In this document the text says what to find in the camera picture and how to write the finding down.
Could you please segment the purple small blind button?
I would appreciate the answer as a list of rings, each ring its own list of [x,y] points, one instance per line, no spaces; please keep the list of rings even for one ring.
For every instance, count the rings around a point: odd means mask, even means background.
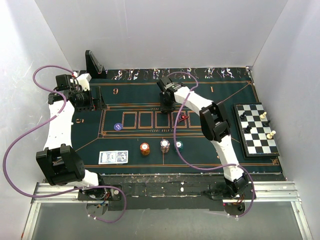
[[[115,123],[113,126],[115,131],[121,131],[123,129],[123,125],[119,122]]]

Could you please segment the red triangular dealer button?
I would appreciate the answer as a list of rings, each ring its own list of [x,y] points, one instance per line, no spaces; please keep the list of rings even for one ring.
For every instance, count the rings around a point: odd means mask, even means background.
[[[189,117],[187,115],[184,115],[184,114],[180,114],[179,117],[178,117],[178,122],[182,122],[182,121],[185,121],[187,120]]]

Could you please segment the orange poker chip stack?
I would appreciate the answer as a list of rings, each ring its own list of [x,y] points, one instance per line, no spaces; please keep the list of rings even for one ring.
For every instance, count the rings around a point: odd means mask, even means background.
[[[143,142],[141,145],[140,145],[140,152],[143,156],[147,156],[150,154],[150,146],[148,143],[146,142]]]

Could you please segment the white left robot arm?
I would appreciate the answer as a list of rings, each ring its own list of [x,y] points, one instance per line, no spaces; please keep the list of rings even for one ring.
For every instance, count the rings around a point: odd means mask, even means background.
[[[95,89],[96,97],[92,96],[91,78],[89,73],[82,73],[76,79],[67,74],[56,76],[57,92],[48,96],[50,115],[55,119],[49,123],[44,149],[36,153],[36,161],[50,185],[90,187],[89,194],[101,200],[106,196],[106,187],[99,183],[98,174],[85,169],[71,140],[75,112],[107,107],[100,87]]]

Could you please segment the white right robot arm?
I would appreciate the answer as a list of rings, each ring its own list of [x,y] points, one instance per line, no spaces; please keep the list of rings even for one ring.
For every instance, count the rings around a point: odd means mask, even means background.
[[[249,183],[248,174],[239,167],[239,161],[232,145],[231,123],[224,105],[216,104],[198,95],[187,86],[173,82],[168,76],[158,80],[157,85],[161,90],[162,107],[168,108],[178,103],[199,116],[201,131],[214,146],[223,165],[227,195],[232,199],[243,195]]]

